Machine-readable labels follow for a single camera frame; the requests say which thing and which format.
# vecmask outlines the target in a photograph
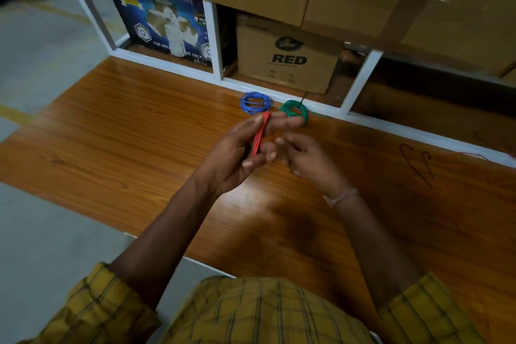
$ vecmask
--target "person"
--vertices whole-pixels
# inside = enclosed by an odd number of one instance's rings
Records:
[[[485,342],[443,284],[396,245],[321,146],[290,131],[303,118],[271,113],[265,135],[285,132],[253,156],[249,149],[262,123],[255,115],[225,134],[154,222],[111,264],[99,263],[82,279],[28,342],[146,342],[160,325],[155,308],[211,206],[279,156],[338,211],[388,340]],[[160,342],[362,344],[374,338],[362,322],[286,279],[214,276],[194,289]]]

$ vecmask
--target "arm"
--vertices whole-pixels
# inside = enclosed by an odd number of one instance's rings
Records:
[[[250,154],[263,123],[255,115],[224,135],[164,211],[111,265],[98,264],[70,291],[64,307],[29,342],[146,342],[160,323],[154,309],[204,217],[223,193],[274,162],[274,142]],[[273,112],[265,135],[300,127],[302,117]]]
[[[314,139],[287,132],[277,142],[290,170],[312,180],[324,196],[336,199],[353,189]],[[448,290],[416,267],[360,195],[352,194],[335,207],[371,299],[396,343],[485,342]]]

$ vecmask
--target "blue wire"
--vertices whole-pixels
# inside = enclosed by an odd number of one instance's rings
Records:
[[[262,102],[251,102],[249,99],[262,99]],[[245,93],[240,99],[240,108],[249,114],[266,112],[270,109],[271,105],[270,98],[257,91]]]

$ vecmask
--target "hand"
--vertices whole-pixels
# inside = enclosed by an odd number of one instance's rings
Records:
[[[276,143],[288,162],[290,171],[301,178],[310,179],[324,196],[337,198],[352,188],[351,183],[320,144],[312,137],[287,132]]]
[[[208,183],[210,191],[220,196],[239,186],[257,167],[272,163],[278,156],[274,142],[261,144],[253,156],[251,146],[263,123],[261,114],[254,115],[235,125],[224,135],[197,169],[197,175]],[[272,112],[264,130],[264,137],[278,130],[298,128],[304,124],[302,117],[287,118],[285,112]]]

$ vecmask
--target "person's left arm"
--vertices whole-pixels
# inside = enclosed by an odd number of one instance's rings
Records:
[[[35,342],[145,342],[159,326],[154,309],[217,198],[276,159],[274,142],[250,153],[262,123],[255,115],[224,135],[149,227],[110,265],[97,265],[77,284]],[[303,124],[302,117],[273,112],[265,135]]]

